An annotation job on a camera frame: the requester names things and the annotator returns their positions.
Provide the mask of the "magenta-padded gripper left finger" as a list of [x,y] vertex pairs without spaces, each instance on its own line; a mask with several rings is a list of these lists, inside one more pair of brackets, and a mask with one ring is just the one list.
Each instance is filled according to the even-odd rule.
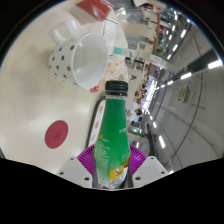
[[84,188],[92,188],[95,173],[93,151],[94,146],[90,146],[77,157],[69,157],[58,170],[57,176]]

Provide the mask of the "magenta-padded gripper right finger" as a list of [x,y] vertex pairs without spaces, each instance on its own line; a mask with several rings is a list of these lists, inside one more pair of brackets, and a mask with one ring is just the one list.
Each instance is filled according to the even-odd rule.
[[140,188],[168,175],[168,171],[155,156],[147,156],[134,146],[130,147],[127,188]]

